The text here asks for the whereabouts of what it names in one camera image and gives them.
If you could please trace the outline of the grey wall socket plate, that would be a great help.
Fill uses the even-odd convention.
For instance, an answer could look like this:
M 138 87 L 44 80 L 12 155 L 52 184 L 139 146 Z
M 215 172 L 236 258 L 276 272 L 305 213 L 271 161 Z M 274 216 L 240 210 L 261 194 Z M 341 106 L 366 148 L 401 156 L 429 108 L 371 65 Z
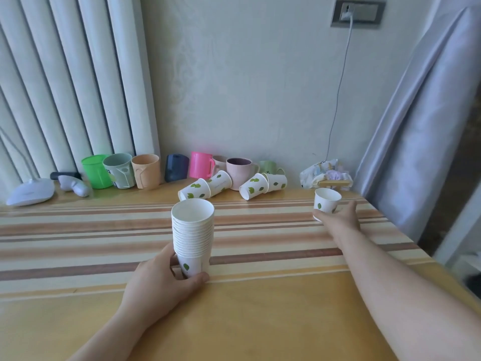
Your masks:
M 339 21 L 341 8 L 344 3 L 355 5 L 353 23 Z M 379 28 L 386 6 L 387 0 L 335 0 L 330 26 L 335 28 Z

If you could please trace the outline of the stack of white paper cups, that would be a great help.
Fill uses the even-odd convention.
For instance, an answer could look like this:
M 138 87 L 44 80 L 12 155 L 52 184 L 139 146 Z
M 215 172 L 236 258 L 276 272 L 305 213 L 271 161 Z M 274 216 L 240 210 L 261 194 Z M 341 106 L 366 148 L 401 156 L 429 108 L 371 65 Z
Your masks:
M 172 207 L 173 247 L 183 275 L 191 278 L 208 272 L 213 238 L 214 205 L 187 199 Z

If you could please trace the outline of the person's left forearm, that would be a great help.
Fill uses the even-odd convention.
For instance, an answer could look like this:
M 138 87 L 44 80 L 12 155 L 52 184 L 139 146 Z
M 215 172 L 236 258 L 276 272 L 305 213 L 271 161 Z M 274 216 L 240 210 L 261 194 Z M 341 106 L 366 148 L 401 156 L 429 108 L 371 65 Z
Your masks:
M 151 325 L 134 311 L 119 309 L 68 361 L 126 361 Z

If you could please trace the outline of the tan plastic mug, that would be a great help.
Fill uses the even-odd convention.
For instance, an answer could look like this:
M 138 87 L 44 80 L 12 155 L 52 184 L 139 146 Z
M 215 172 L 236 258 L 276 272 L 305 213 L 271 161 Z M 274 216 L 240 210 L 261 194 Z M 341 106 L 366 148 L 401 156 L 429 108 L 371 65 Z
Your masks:
M 161 184 L 160 157 L 153 154 L 137 155 L 131 159 L 138 189 L 151 190 Z

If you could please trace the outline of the striped tablecloth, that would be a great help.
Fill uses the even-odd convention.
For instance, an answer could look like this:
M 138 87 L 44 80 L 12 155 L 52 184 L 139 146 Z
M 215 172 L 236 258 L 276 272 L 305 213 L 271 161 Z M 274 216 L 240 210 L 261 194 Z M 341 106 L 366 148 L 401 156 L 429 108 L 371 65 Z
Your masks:
M 213 204 L 213 282 L 343 272 L 312 199 Z M 173 239 L 173 204 L 0 211 L 0 302 L 121 291 Z

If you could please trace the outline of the green plastic cup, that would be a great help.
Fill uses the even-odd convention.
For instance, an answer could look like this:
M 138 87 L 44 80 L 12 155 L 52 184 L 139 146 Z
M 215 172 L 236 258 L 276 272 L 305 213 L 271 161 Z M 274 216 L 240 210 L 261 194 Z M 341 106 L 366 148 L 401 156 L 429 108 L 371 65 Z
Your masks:
M 110 174 L 103 165 L 103 161 L 107 157 L 109 157 L 109 154 L 99 154 L 81 160 L 85 174 L 93 189 L 100 190 L 113 186 Z

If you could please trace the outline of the leaf-print paper cup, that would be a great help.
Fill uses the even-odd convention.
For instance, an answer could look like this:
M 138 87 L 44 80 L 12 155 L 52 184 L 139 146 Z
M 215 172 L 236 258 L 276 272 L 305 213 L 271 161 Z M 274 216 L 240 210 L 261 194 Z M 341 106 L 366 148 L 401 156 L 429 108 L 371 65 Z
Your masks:
M 270 193 L 273 191 L 279 191 L 287 186 L 287 177 L 282 174 L 268 174 L 268 173 L 263 173 L 262 174 L 267 182 L 268 182 L 268 188 L 264 193 Z
M 315 190 L 314 209 L 325 213 L 334 213 L 342 199 L 342 195 L 329 188 L 317 188 Z
M 178 199 L 180 201 L 188 199 L 209 199 L 211 197 L 210 187 L 205 179 L 198 179 L 187 187 L 178 192 Z
M 207 180 L 207 185 L 209 187 L 210 197 L 214 197 L 230 189 L 232 187 L 232 179 L 226 171 L 219 170 Z
M 260 194 L 265 194 L 267 191 L 268 180 L 260 173 L 256 173 L 252 178 L 239 187 L 241 197 L 247 201 Z

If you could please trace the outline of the person's right forearm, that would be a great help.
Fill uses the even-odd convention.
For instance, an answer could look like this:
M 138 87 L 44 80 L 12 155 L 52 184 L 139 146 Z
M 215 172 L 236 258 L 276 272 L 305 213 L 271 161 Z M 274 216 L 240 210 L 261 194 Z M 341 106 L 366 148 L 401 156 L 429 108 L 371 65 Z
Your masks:
M 399 361 L 481 361 L 481 316 L 353 228 L 330 229 Z

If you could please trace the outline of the white column radiator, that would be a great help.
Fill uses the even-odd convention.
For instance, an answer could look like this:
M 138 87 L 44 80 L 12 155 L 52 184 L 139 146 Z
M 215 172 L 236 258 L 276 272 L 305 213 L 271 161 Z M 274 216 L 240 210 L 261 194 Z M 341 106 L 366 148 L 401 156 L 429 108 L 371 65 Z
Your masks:
M 0 0 L 0 203 L 113 153 L 160 156 L 141 0 Z

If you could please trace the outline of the pink mug with purple inside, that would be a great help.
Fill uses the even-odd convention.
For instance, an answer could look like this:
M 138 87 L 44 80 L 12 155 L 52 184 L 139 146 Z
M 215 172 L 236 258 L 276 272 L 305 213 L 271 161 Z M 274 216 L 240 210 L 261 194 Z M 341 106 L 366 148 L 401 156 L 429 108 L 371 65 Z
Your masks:
M 233 157 L 226 160 L 226 171 L 232 180 L 230 189 L 238 191 L 241 185 L 259 173 L 260 166 L 250 159 Z

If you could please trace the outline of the white furniture piece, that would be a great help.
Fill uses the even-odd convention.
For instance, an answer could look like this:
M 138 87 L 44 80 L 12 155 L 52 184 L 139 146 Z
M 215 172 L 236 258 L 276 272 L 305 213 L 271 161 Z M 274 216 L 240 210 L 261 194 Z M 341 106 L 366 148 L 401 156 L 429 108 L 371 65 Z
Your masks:
M 465 206 L 434 258 L 481 301 L 481 205 Z

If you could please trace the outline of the pale grey curtain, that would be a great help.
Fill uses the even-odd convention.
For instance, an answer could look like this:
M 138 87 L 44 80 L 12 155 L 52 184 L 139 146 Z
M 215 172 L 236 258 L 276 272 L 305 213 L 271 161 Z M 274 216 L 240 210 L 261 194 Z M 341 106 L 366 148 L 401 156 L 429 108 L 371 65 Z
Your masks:
M 481 82 L 481 0 L 441 0 L 354 177 L 418 242 L 440 196 Z

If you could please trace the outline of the hot pink plastic mug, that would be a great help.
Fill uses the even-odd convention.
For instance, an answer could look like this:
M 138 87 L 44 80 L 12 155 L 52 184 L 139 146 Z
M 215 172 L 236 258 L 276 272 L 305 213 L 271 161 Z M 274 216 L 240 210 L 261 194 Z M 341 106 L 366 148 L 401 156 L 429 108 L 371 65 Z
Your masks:
M 189 161 L 189 177 L 208 180 L 212 177 L 215 162 L 210 153 L 192 151 Z

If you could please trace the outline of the dark blue plastic mug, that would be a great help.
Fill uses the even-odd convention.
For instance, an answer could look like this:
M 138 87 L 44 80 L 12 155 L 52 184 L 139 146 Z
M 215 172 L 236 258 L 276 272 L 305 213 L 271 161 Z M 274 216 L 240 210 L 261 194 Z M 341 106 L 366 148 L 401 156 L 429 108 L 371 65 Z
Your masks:
M 175 182 L 186 179 L 189 171 L 189 157 L 174 153 L 166 157 L 165 181 Z

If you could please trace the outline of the person's left hand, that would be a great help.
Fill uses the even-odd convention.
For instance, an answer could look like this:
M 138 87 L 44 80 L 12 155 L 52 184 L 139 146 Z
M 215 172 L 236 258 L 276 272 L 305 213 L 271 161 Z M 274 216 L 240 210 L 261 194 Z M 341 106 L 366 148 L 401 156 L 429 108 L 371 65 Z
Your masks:
M 119 309 L 132 310 L 152 325 L 172 311 L 190 295 L 175 295 L 177 265 L 172 243 L 166 245 L 154 258 L 141 262 L 126 285 Z

